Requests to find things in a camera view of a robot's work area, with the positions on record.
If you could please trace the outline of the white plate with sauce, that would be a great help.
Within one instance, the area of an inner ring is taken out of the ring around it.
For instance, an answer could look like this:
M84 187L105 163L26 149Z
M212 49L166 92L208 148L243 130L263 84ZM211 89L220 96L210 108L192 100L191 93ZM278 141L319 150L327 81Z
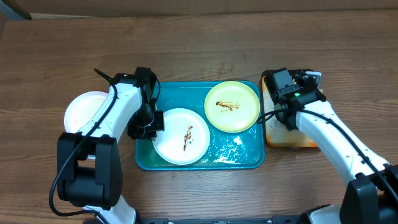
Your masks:
M171 164L193 164L206 154L210 130L198 113L174 108L164 113L164 130L157 131L153 146L158 155Z

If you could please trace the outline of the pale pink plate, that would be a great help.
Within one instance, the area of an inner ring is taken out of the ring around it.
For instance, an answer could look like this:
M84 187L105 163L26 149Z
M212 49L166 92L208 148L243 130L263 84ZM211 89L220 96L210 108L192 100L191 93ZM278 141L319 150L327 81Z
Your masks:
M67 107L63 123L66 132L76 133L97 112L105 101L107 93L89 91L76 97Z

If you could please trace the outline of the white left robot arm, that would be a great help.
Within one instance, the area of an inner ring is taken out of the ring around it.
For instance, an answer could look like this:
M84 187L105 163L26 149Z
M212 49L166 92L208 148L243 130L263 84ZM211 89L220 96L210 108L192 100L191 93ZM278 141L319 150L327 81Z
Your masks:
M49 206L60 217L90 213L98 223L139 223L137 212L121 195L123 172L118 142L123 132L132 139L154 140L164 130L162 111L155 108L160 89L156 74L138 67L133 74L110 77L104 103L76 133L57 141L57 175Z

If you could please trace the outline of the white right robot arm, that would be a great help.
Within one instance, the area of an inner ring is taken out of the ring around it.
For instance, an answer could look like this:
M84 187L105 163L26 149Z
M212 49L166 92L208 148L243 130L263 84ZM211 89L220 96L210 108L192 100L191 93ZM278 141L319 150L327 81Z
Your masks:
M397 166L372 152L339 119L320 92L321 74L283 69L274 74L278 117L289 130L308 135L346 186L340 206L302 214L305 223L397 223Z

